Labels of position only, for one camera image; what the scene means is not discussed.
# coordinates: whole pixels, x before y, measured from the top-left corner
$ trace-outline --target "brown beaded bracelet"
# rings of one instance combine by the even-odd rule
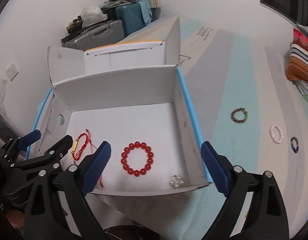
[[[236,119],[236,118],[235,118],[234,115],[235,115],[237,112],[240,112],[240,111],[243,112],[243,114],[244,114],[244,119]],[[243,108],[243,107],[235,109],[235,110],[232,112],[232,114],[231,114],[231,119],[232,119],[234,122],[237,122],[237,123],[243,123],[243,122],[245,122],[245,121],[247,120],[247,118],[248,118],[248,112],[247,112],[247,111],[245,110],[245,108]]]

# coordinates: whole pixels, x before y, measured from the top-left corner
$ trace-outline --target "gray suitcase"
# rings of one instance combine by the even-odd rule
[[[109,44],[115,44],[125,38],[121,20],[108,21],[92,26],[74,39],[63,43],[63,47],[88,50]]]

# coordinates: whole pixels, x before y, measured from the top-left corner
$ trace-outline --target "white wall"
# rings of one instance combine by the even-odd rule
[[[51,87],[47,47],[61,45],[68,23],[83,7],[105,0],[10,0],[0,16],[0,75],[7,80],[7,118],[21,134],[33,127],[37,108]],[[15,63],[10,82],[5,70]]]
[[[293,41],[293,25],[260,0],[161,0],[161,17],[185,15],[263,40],[282,55]]]

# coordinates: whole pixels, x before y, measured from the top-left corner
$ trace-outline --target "cardboard box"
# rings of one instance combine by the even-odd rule
[[[112,155],[102,174],[104,188],[97,185],[94,194],[167,195],[208,185],[190,97],[177,68],[179,33],[177,20],[167,38],[159,43],[132,42],[125,47],[119,44],[87,52],[50,48],[54,98],[40,151],[45,152],[66,134],[75,140],[85,129],[91,132],[96,147],[109,142]],[[144,53],[147,58],[138,57]],[[128,175],[122,168],[121,153],[135,141],[146,142],[154,153],[152,168],[145,176]],[[76,164],[89,154],[90,145]],[[146,160],[147,154],[140,148],[127,158],[134,170],[143,168]],[[61,165],[66,169],[72,164],[68,153]],[[173,189],[169,185],[174,175],[183,177],[185,187]]]

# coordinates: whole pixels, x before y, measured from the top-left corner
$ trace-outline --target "blue gripper pad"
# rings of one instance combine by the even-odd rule
[[[204,142],[202,144],[201,156],[211,174],[218,192],[223,193],[225,197],[228,197],[231,193],[229,171],[226,170],[228,167],[223,167],[219,162],[219,157],[225,158],[226,160],[227,158],[218,155],[209,142]]]
[[[39,130],[32,131],[19,139],[18,149],[26,151],[27,147],[37,142],[41,138],[41,132]]]
[[[91,160],[91,164],[86,168],[83,174],[83,186],[81,188],[81,193],[86,196],[87,193],[92,192],[98,182],[99,177],[103,173],[109,159],[111,157],[111,145],[108,142],[103,142],[96,152],[92,155],[87,155],[84,160]]]

